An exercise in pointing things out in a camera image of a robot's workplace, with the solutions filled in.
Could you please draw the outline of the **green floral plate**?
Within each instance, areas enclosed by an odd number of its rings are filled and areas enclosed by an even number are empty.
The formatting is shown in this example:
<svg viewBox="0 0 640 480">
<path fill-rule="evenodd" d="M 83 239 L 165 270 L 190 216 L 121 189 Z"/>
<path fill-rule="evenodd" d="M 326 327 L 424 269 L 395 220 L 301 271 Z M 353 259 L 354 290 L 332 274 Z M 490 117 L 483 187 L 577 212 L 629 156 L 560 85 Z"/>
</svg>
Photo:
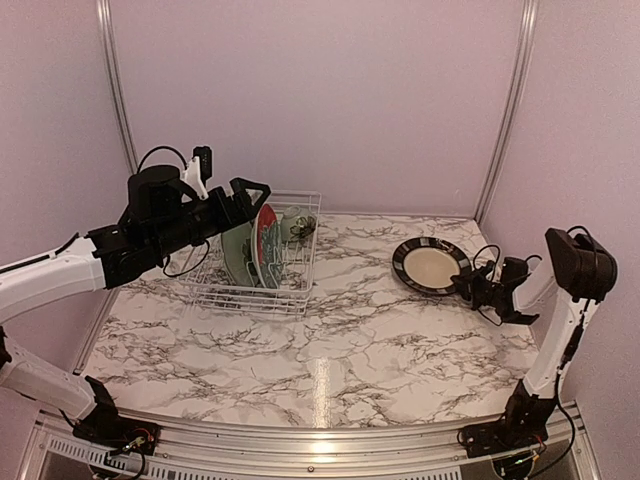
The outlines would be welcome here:
<svg viewBox="0 0 640 480">
<path fill-rule="evenodd" d="M 221 234 L 225 268 L 237 286 L 255 287 L 258 284 L 258 276 L 252 261 L 251 236 L 250 222 Z"/>
</svg>

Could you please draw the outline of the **red floral plate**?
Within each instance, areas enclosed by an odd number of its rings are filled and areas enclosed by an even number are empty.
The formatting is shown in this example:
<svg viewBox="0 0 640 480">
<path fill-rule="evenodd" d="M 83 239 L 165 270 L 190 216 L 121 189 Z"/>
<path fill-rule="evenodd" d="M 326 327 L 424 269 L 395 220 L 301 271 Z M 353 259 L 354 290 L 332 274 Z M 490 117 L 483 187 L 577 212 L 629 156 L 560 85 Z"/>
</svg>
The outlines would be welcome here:
<svg viewBox="0 0 640 480">
<path fill-rule="evenodd" d="M 282 238 L 277 215 L 264 204 L 256 216 L 251 236 L 252 261 L 263 288 L 279 289 L 283 273 Z"/>
</svg>

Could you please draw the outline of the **black striped plate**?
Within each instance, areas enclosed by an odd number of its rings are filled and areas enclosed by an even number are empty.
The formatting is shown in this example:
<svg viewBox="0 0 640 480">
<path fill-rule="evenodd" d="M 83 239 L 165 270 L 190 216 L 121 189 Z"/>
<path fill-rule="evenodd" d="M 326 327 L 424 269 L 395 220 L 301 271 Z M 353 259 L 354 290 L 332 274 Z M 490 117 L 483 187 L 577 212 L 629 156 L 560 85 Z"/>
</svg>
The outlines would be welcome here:
<svg viewBox="0 0 640 480">
<path fill-rule="evenodd" d="M 393 252 L 392 269 L 405 286 L 431 296 L 455 294 L 452 278 L 472 271 L 469 258 L 458 246 L 435 237 L 401 243 Z"/>
</svg>

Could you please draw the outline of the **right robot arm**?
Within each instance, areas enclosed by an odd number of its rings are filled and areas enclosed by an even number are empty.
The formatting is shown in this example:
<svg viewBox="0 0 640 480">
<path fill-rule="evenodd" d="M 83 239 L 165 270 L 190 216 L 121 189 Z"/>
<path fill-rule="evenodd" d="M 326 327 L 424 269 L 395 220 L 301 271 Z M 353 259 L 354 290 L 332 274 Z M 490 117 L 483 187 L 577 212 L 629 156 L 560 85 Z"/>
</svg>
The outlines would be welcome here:
<svg viewBox="0 0 640 480">
<path fill-rule="evenodd" d="M 461 429 L 465 447 L 486 452 L 493 444 L 507 449 L 545 439 L 546 423 L 560 405 L 562 384 L 582 335 L 617 281 L 615 258 L 586 227 L 550 228 L 545 241 L 547 254 L 535 268 L 508 257 L 498 281 L 488 279 L 489 266 L 451 278 L 473 310 L 490 307 L 505 324 L 533 324 L 543 298 L 554 298 L 551 321 L 533 366 L 518 381 L 498 419 Z"/>
</svg>

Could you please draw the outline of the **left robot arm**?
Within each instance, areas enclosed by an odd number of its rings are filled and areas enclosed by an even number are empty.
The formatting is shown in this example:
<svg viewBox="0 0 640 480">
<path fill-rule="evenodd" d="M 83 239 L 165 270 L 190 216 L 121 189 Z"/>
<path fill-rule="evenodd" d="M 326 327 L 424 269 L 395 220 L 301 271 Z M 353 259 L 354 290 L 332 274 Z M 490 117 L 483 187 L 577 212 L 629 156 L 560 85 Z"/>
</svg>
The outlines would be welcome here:
<svg viewBox="0 0 640 480">
<path fill-rule="evenodd" d="M 209 190 L 208 177 L 199 160 L 185 170 L 154 165 L 132 175 L 128 205 L 116 224 L 2 267 L 2 322 L 76 294 L 133 282 L 175 252 L 255 219 L 271 194 L 268 185 L 243 178 L 232 179 L 229 190 Z M 7 336 L 1 338 L 1 385 L 63 411 L 106 445 L 126 436 L 126 423 L 101 382 L 66 373 Z"/>
</svg>

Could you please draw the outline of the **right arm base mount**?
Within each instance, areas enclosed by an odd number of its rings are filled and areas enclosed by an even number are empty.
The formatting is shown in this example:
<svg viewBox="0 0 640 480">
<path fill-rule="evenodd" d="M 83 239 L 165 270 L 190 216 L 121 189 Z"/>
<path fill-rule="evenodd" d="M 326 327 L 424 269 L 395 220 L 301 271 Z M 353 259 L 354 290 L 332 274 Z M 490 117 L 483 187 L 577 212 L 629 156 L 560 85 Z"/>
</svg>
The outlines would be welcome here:
<svg viewBox="0 0 640 480">
<path fill-rule="evenodd" d="M 510 431 L 506 421 L 498 419 L 467 425 L 458 431 L 456 439 L 468 458 L 490 456 L 499 479 L 528 479 L 547 449 L 548 434 L 545 427 Z"/>
</svg>

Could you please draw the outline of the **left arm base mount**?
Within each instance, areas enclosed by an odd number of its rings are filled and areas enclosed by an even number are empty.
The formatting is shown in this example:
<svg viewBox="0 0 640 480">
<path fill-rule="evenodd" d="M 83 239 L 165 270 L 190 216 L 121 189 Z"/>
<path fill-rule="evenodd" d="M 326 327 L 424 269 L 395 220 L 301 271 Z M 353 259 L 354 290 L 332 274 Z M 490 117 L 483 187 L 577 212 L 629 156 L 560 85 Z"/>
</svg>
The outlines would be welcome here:
<svg viewBox="0 0 640 480">
<path fill-rule="evenodd" d="M 133 474 L 111 474 L 104 468 L 90 470 L 98 479 L 141 479 L 147 470 L 147 458 L 152 456 L 160 434 L 157 423 L 122 417 L 117 413 L 92 413 L 83 420 L 70 420 L 63 415 L 77 438 L 108 448 L 105 461 L 126 454 L 139 457 L 139 467 Z"/>
</svg>

